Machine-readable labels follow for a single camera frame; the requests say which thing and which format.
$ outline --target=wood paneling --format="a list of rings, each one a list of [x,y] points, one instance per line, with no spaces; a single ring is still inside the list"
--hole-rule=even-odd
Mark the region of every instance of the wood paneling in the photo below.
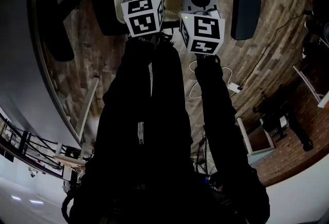
[[[255,67],[266,45],[273,38],[275,30],[291,17],[312,8],[312,0],[262,0],[261,16],[254,37],[247,41],[235,41],[230,37],[233,0],[219,1],[222,17],[226,19],[226,39],[218,55],[222,66],[232,69],[231,80],[240,85]],[[247,129],[259,119],[259,115],[255,115],[252,108],[262,101],[261,92],[265,91],[267,96],[271,96],[280,84],[285,86],[297,78],[292,66],[301,60],[302,41],[306,34],[304,20],[304,16],[293,20],[278,32],[274,43],[255,68],[243,91],[232,96],[237,117],[242,118]],[[72,62],[58,63],[46,50],[46,62],[55,88],[67,97],[65,110],[71,115],[73,125],[79,115],[88,84],[93,76],[99,76],[100,83],[84,132],[88,140],[95,137],[97,121],[103,108],[102,95],[115,77],[124,51],[125,36],[102,35],[90,0],[83,0],[64,23],[76,57]],[[177,30],[174,33],[174,41],[184,75],[186,108],[190,115],[192,137],[195,140],[192,152],[195,152],[203,131],[202,100],[189,97],[190,90],[196,82],[194,73],[189,70],[189,64],[195,60],[195,55],[186,52]],[[225,69],[224,80],[227,81],[229,76],[230,71]],[[198,95],[200,91],[196,86],[192,96]]]

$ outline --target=black sleeve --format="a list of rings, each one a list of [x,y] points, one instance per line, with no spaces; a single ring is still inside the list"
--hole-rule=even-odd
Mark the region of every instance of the black sleeve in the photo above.
[[[248,164],[236,114],[215,56],[197,60],[196,78],[202,90],[205,132],[223,186],[250,224],[269,218],[269,199],[255,169]]]

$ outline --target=railing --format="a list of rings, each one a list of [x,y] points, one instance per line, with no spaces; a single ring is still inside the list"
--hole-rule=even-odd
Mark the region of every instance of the railing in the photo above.
[[[4,122],[0,127],[0,147],[43,173],[63,178],[64,166],[52,157],[56,152],[57,143],[20,130],[1,113],[0,121]],[[62,145],[60,153],[65,154],[66,149],[67,146]]]

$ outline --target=brick wall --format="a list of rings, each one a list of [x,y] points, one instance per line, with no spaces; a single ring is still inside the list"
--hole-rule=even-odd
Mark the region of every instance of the brick wall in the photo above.
[[[304,83],[298,86],[289,103],[312,139],[314,149],[305,152],[298,137],[288,127],[287,137],[275,143],[276,150],[252,165],[265,186],[300,173],[329,153],[329,110],[317,107],[315,98]]]

